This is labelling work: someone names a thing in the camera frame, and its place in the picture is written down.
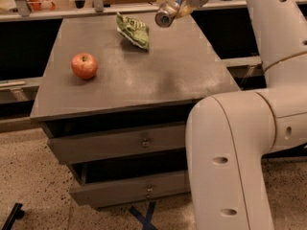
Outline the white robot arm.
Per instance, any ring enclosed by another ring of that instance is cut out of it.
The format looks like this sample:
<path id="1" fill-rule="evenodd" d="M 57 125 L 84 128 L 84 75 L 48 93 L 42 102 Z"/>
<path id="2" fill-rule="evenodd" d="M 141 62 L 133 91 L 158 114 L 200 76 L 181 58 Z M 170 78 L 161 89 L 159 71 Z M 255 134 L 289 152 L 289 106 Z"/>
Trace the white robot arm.
<path id="1" fill-rule="evenodd" d="M 306 20 L 295 0 L 246 0 L 267 88 L 212 95 L 186 125 L 196 230 L 274 230 L 261 158 L 306 142 Z"/>

